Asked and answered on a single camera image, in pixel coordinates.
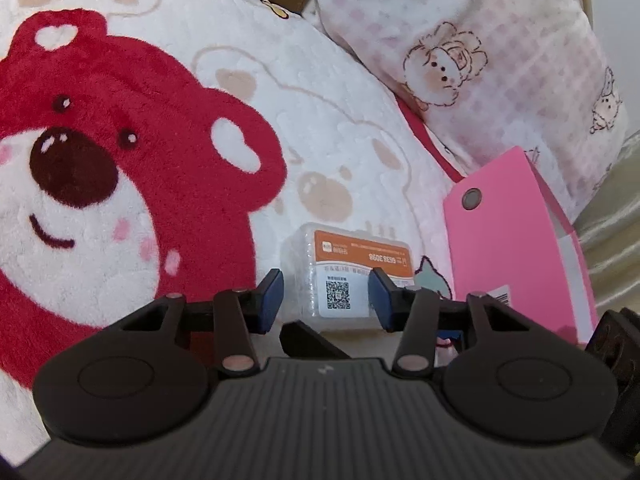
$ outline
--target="orange label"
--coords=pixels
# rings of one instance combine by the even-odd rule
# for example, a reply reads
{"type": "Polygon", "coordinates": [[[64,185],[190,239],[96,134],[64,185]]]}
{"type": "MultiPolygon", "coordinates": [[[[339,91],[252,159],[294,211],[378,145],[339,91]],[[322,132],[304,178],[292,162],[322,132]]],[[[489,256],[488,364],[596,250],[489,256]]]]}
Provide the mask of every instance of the orange label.
{"type": "Polygon", "coordinates": [[[316,262],[345,262],[380,267],[389,276],[412,278],[409,250],[395,245],[316,231],[316,262]]]}

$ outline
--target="bear eye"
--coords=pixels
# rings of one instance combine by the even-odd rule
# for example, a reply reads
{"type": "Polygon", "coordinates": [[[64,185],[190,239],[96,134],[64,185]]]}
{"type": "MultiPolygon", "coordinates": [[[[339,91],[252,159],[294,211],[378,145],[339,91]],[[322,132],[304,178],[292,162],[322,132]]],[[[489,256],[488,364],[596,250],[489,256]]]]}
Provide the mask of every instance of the bear eye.
{"type": "Polygon", "coordinates": [[[138,143],[138,135],[129,128],[123,128],[118,134],[118,145],[123,150],[132,150],[138,143]]]}
{"type": "Polygon", "coordinates": [[[59,114],[63,114],[71,106],[71,97],[69,97],[68,95],[60,94],[53,99],[52,106],[54,111],[58,112],[59,114]]]}

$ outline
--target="bear nose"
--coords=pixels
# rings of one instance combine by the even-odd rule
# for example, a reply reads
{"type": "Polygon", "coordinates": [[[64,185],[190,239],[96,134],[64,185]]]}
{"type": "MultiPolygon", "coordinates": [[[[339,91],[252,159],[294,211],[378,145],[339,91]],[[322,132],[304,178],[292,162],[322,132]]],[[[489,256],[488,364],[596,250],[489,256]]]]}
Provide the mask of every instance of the bear nose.
{"type": "Polygon", "coordinates": [[[47,128],[33,143],[29,167],[41,190],[75,208],[103,202],[118,185],[109,152],[70,128],[47,128]]]}

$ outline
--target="metal grommet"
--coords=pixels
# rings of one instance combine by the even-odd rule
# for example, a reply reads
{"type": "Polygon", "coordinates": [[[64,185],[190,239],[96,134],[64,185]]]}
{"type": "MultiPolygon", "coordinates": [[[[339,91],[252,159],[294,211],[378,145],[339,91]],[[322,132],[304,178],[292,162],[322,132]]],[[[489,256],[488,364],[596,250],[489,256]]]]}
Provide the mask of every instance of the metal grommet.
{"type": "Polygon", "coordinates": [[[229,355],[222,359],[222,365],[230,372],[245,372],[255,366],[255,361],[248,355],[229,355]]]}
{"type": "Polygon", "coordinates": [[[482,202],[482,192],[477,187],[468,189],[462,196],[462,207],[467,211],[471,211],[480,205],[482,202]]]}

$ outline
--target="clear plastic box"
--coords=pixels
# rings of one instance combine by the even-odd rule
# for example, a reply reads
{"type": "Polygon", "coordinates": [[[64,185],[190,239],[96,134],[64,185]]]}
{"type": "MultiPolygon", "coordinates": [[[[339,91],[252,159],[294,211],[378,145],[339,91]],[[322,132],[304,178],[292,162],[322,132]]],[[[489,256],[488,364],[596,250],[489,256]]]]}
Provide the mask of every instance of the clear plastic box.
{"type": "Polygon", "coordinates": [[[300,319],[324,332],[380,328],[369,305],[373,267],[383,268],[398,286],[414,284],[407,244],[317,223],[304,224],[283,243],[280,267],[280,319],[300,319]]]}

